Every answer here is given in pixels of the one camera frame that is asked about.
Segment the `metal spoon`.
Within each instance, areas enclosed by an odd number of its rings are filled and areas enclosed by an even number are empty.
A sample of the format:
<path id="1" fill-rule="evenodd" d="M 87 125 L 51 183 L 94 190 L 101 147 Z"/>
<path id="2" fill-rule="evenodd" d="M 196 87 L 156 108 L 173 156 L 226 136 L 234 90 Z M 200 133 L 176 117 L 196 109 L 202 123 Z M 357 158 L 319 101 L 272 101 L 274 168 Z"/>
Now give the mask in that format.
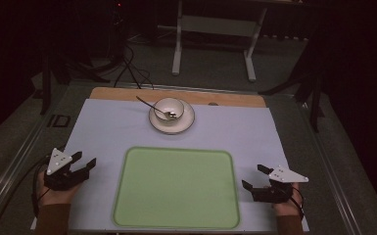
<path id="1" fill-rule="evenodd" d="M 136 96 L 136 99 L 139 100 L 140 102 L 142 102 L 143 104 L 149 106 L 150 108 L 154 109 L 155 111 L 162 113 L 168 119 L 177 119 L 177 115 L 174 112 L 163 112 L 163 111 L 159 110 L 158 108 L 156 108 L 154 105 L 149 104 L 148 102 L 144 101 L 143 99 L 141 99 L 138 96 Z"/>

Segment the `black rectangular floor frame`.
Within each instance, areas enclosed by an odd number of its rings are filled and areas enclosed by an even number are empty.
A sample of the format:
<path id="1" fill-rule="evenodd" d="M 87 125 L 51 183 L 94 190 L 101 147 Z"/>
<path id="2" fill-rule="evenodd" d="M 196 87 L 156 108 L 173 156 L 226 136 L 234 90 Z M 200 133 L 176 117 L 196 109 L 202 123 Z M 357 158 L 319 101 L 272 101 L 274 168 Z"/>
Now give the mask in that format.
<path id="1" fill-rule="evenodd" d="M 49 121 L 47 122 L 48 127 L 64 128 L 68 127 L 71 122 L 70 116 L 64 115 L 51 115 Z"/>

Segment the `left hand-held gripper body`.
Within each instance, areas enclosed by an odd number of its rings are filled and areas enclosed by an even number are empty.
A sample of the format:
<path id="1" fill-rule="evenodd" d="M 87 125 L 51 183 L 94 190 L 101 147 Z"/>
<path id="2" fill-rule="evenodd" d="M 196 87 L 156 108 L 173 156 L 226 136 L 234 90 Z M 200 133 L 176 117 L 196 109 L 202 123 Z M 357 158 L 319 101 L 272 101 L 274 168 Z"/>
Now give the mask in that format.
<path id="1" fill-rule="evenodd" d="M 44 175 L 44 185 L 54 191 L 67 191 L 89 178 L 89 172 L 71 171 L 71 165 L 71 156 L 54 148 Z"/>

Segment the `person's right hand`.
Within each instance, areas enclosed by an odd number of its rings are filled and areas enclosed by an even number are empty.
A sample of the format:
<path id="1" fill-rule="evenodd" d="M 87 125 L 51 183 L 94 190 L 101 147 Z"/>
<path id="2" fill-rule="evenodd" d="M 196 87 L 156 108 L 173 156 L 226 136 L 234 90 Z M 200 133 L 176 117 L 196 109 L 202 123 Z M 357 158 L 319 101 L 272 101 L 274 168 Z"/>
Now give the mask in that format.
<path id="1" fill-rule="evenodd" d="M 299 190 L 299 184 L 293 183 L 293 195 L 286 203 L 273 204 L 272 208 L 274 209 L 276 216 L 281 215 L 301 215 L 303 197 Z"/>

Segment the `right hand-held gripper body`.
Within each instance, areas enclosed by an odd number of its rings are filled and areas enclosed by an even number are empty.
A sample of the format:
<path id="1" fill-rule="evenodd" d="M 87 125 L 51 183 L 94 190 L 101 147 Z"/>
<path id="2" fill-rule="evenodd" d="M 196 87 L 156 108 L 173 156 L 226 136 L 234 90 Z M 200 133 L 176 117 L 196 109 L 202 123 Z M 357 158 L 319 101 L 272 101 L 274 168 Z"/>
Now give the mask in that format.
<path id="1" fill-rule="evenodd" d="M 278 166 L 268 175 L 270 186 L 255 188 L 252 197 L 255 202 L 280 204 L 286 203 L 293 195 L 293 183 L 307 183 L 306 176 L 298 174 L 289 168 Z"/>

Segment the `green tray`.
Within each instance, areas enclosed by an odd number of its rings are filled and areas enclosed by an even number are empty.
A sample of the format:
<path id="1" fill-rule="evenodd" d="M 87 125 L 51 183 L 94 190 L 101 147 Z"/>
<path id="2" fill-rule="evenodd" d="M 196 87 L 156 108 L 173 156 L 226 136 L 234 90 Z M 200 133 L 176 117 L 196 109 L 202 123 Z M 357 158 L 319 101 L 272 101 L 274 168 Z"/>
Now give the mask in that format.
<path id="1" fill-rule="evenodd" d="M 130 228 L 236 227 L 240 212 L 231 155 L 216 150 L 129 149 L 113 221 Z"/>

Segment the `white metal table frame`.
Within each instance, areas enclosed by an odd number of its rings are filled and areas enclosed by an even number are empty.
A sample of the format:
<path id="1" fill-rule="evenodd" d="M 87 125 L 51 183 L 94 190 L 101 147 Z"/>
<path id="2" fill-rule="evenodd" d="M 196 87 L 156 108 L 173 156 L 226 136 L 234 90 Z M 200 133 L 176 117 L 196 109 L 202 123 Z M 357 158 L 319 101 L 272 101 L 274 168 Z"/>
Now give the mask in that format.
<path id="1" fill-rule="evenodd" d="M 176 44 L 171 73 L 173 75 L 180 74 L 183 31 L 243 36 L 249 37 L 251 39 L 250 47 L 243 52 L 243 57 L 245 61 L 248 80 L 250 82 L 255 82 L 257 80 L 257 76 L 253 63 L 253 54 L 259 39 L 259 34 L 266 12 L 267 8 L 262 8 L 259 11 L 258 19 L 254 22 L 190 16 L 183 14 L 183 0 L 178 0 L 176 19 Z"/>

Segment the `pale lilac table mat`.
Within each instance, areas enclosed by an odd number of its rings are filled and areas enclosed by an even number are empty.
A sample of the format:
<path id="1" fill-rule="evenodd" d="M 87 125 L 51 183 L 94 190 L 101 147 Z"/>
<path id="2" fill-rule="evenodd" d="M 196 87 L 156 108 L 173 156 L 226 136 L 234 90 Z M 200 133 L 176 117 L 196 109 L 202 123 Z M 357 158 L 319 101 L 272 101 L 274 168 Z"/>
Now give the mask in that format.
<path id="1" fill-rule="evenodd" d="M 174 135 L 159 132 L 139 102 L 88 99 L 68 141 L 69 154 L 97 159 L 90 177 L 72 199 L 69 232 L 265 233 L 276 229 L 271 206 L 255 202 L 243 180 L 256 187 L 267 183 L 258 165 L 286 165 L 280 139 L 266 108 L 194 106 L 192 126 Z M 113 221 L 121 170 L 133 147 L 225 151 L 232 157 L 240 222 L 232 229 L 169 229 L 120 227 Z"/>

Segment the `black metal stand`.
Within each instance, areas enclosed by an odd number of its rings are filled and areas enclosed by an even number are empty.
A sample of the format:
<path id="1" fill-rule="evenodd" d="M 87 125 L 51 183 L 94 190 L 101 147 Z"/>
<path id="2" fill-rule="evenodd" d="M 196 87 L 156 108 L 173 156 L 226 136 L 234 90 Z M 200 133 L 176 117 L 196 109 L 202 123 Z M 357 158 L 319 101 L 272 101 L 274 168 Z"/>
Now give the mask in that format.
<path id="1" fill-rule="evenodd" d="M 318 133 L 317 119 L 320 113 L 319 102 L 321 96 L 322 84 L 322 65 L 321 60 L 324 58 L 320 49 L 322 44 L 322 35 L 317 30 L 314 32 L 307 45 L 292 69 L 289 78 L 273 88 L 260 91 L 260 95 L 273 95 L 288 87 L 300 84 L 294 94 L 298 103 L 304 103 L 308 98 L 310 102 L 309 123 L 315 133 Z"/>
<path id="2" fill-rule="evenodd" d="M 66 68 L 64 55 L 59 51 L 45 51 L 42 53 L 42 89 L 41 114 L 45 115 L 51 105 L 51 78 L 54 76 L 60 84 L 68 84 L 70 75 Z"/>

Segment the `person's left hand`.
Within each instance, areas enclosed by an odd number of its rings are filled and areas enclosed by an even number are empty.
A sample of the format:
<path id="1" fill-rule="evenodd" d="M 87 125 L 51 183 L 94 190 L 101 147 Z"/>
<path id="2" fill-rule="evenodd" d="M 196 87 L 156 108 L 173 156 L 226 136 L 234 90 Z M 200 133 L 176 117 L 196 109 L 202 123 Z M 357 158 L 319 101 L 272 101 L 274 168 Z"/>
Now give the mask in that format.
<path id="1" fill-rule="evenodd" d="M 48 206 L 48 205 L 58 205 L 58 204 L 70 204 L 75 194 L 80 188 L 80 184 L 73 186 L 67 191 L 54 191 L 49 189 L 44 185 L 44 175 L 45 172 L 42 171 L 37 176 L 37 199 L 38 205 Z"/>

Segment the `metal floor rail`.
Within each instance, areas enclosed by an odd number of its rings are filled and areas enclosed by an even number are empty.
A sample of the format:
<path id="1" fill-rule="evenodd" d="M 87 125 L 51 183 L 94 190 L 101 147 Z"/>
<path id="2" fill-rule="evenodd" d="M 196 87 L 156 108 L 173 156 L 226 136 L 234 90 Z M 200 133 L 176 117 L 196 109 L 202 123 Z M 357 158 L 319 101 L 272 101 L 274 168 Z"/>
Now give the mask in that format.
<path id="1" fill-rule="evenodd" d="M 0 209 L 51 114 L 16 111 L 0 125 Z"/>
<path id="2" fill-rule="evenodd" d="M 339 213 L 339 218 L 346 229 L 346 235 L 362 235 L 359 224 L 354 216 L 353 209 L 349 204 L 348 197 L 344 191 L 344 188 L 341 186 L 341 181 L 338 178 L 332 163 L 330 162 L 330 157 L 328 156 L 318 133 L 314 131 L 314 128 L 308 120 L 310 115 L 309 105 L 307 103 L 298 103 L 297 106 L 306 125 L 306 131 L 309 135 L 310 144 L 314 148 L 314 151 L 318 157 L 321 172 L 323 178 L 326 180 L 329 194 L 333 198 L 335 208 Z"/>

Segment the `white bowl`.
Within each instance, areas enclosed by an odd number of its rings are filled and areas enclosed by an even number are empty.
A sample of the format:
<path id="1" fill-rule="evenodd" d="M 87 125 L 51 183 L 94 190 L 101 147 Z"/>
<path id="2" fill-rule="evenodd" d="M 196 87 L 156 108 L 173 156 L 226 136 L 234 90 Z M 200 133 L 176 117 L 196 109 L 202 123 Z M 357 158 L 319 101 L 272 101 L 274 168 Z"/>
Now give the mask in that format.
<path id="1" fill-rule="evenodd" d="M 184 114 L 184 105 L 175 98 L 163 98 L 154 105 L 154 114 L 159 120 L 174 121 Z"/>

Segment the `white plate with dark rim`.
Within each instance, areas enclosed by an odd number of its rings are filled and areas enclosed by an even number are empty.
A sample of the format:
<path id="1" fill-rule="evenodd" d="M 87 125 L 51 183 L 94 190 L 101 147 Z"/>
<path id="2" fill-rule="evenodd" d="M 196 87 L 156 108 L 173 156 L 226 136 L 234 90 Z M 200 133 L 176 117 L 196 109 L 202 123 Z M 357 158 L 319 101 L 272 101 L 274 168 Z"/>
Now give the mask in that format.
<path id="1" fill-rule="evenodd" d="M 153 109 L 149 111 L 150 123 L 160 132 L 166 134 L 177 134 L 189 129 L 195 121 L 195 112 L 193 107 L 187 102 L 181 100 L 184 106 L 184 113 L 179 120 L 173 123 L 160 120 Z"/>

